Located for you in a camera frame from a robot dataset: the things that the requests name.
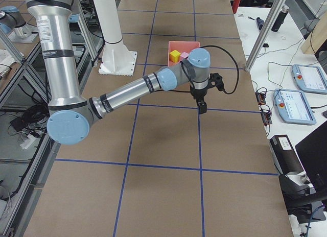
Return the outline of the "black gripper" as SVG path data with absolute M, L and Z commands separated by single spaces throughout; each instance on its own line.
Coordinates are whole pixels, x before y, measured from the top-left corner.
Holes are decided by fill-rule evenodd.
M 223 77 L 219 73 L 210 74 L 209 77 L 202 82 L 191 82 L 190 93 L 197 102 L 199 114 L 205 114 L 207 112 L 207 103 L 204 101 L 204 97 L 207 94 L 207 90 L 214 87 L 217 88 L 218 91 L 225 90 Z

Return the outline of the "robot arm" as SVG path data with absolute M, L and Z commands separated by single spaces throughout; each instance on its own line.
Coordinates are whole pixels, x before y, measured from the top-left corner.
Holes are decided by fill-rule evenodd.
M 84 140 L 91 126 L 106 114 L 145 95 L 171 91 L 189 83 L 201 113 L 210 88 L 224 91 L 222 77 L 210 73 L 211 57 L 202 46 L 179 63 L 160 68 L 132 82 L 137 52 L 123 42 L 115 0 L 93 0 L 104 37 L 102 62 L 93 70 L 85 90 L 80 89 L 68 20 L 79 0 L 26 0 L 34 16 L 51 90 L 46 129 L 52 140 L 74 145 Z

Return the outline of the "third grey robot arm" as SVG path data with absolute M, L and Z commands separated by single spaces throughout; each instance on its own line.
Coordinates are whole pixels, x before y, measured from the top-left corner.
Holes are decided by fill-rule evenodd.
M 1 7 L 1 30 L 5 34 L 14 31 L 19 38 L 27 38 L 32 34 L 26 20 L 15 6 Z

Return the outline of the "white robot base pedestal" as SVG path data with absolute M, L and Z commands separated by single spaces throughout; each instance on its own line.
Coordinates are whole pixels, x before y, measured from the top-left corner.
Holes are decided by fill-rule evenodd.
M 99 73 L 132 76 L 137 52 L 129 51 L 123 42 L 115 0 L 93 0 L 105 41 Z

